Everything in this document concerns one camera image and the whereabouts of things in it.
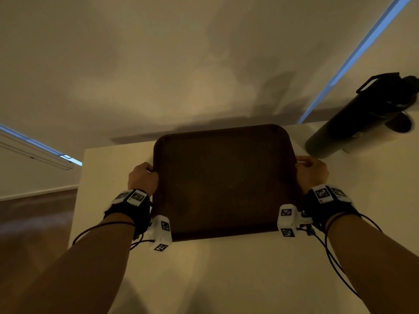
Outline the person's right hand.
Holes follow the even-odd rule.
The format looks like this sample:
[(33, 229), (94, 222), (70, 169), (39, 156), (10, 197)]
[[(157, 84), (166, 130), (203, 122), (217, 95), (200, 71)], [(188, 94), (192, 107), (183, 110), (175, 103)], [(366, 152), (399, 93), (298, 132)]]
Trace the person's right hand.
[(314, 165), (311, 167), (296, 167), (296, 172), (297, 182), (304, 195), (316, 186), (328, 184), (328, 167), (319, 159), (314, 158)]

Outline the person's left hand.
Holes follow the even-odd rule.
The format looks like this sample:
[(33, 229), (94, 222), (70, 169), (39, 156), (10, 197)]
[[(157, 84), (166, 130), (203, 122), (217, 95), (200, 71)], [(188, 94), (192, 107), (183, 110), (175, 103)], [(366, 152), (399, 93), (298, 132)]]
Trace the person's left hand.
[(148, 173), (137, 165), (128, 175), (128, 190), (141, 190), (147, 193), (149, 197), (155, 193), (158, 188), (159, 176), (157, 172)]

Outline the dark brown plastic tray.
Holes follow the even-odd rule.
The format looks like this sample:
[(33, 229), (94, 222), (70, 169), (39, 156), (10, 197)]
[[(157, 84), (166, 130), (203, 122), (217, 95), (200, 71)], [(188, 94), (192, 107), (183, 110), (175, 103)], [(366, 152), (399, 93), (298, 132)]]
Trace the dark brown plastic tray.
[(278, 231), (282, 205), (302, 210), (295, 164), (275, 124), (162, 136), (153, 215), (169, 219), (173, 242)]

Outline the person's left forearm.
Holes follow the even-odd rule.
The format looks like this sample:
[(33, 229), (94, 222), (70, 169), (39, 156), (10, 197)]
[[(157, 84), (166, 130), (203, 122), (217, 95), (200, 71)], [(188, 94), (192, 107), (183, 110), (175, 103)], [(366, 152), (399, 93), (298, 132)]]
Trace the person's left forearm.
[(107, 216), (49, 266), (9, 314), (107, 314), (127, 268), (133, 220)]

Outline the person's right forearm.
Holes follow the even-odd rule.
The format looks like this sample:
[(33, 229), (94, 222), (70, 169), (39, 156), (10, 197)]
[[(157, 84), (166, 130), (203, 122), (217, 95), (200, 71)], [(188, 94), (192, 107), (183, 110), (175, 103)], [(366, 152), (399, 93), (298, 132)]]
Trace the person's right forearm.
[(337, 214), (327, 237), (371, 314), (419, 314), (419, 257), (355, 215)]

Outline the white table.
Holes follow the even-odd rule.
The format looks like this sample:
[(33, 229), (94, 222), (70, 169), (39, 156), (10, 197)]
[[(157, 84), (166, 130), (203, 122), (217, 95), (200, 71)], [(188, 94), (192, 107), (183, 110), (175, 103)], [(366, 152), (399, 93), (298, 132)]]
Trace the white table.
[[(329, 184), (385, 234), (419, 255), (419, 111), (412, 132), (368, 153), (324, 159)], [(322, 244), (298, 232), (142, 243), (129, 255), (109, 314), (369, 314), (333, 271)]]

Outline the white wall rail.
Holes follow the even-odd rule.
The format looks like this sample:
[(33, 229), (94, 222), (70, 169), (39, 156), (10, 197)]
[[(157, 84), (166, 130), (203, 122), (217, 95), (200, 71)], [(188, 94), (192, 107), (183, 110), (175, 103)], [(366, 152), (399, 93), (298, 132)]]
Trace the white wall rail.
[(3, 125), (0, 125), (0, 149), (65, 171), (82, 165), (80, 161)]

